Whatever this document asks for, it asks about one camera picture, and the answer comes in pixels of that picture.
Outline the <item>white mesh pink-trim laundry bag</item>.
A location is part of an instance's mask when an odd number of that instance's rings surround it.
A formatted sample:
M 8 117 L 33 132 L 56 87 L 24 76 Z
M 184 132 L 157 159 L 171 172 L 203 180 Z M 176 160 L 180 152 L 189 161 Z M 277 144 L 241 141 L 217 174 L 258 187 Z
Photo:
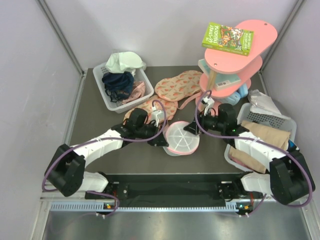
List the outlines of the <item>white mesh pink-trim laundry bag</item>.
M 168 146 L 164 146 L 163 149 L 168 155 L 186 156 L 193 154 L 198 149 L 200 136 L 184 130 L 188 124 L 186 121 L 176 121 L 164 131 Z

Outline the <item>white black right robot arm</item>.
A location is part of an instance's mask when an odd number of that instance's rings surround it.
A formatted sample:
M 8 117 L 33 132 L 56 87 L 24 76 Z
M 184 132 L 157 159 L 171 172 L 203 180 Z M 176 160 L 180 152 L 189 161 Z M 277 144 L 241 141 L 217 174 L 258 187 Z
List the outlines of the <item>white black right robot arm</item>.
M 217 115 L 205 110 L 196 111 L 193 122 L 187 124 L 184 130 L 193 135 L 208 134 L 210 130 L 219 132 L 217 138 L 245 152 L 265 167 L 265 173 L 247 171 L 241 176 L 233 185 L 237 197 L 245 198 L 251 192 L 259 192 L 271 195 L 287 206 L 302 197 L 307 197 L 302 206 L 311 201 L 316 186 L 299 148 L 283 150 L 258 138 L 238 123 L 230 104 L 221 104 Z

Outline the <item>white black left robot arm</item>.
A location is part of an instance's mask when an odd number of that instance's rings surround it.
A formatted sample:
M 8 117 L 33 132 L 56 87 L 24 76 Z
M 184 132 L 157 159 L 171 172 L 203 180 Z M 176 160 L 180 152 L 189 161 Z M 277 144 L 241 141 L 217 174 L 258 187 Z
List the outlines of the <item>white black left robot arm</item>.
M 45 181 L 69 197 L 76 192 L 91 192 L 109 198 L 114 187 L 102 173 L 87 172 L 86 167 L 104 155 L 120 150 L 130 143 L 147 142 L 151 146 L 166 147 L 161 121 L 166 120 L 164 110 L 152 107 L 150 122 L 148 113 L 135 108 L 129 118 L 108 129 L 102 135 L 74 146 L 60 145 L 44 174 Z

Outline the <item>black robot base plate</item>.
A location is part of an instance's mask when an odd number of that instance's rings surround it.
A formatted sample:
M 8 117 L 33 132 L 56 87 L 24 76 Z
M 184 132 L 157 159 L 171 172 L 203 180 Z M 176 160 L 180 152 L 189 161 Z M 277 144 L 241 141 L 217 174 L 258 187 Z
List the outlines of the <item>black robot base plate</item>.
M 241 173 L 110 174 L 104 194 L 117 197 L 120 207 L 174 208 L 224 207 L 243 199 L 251 202 L 263 195 L 240 186 Z

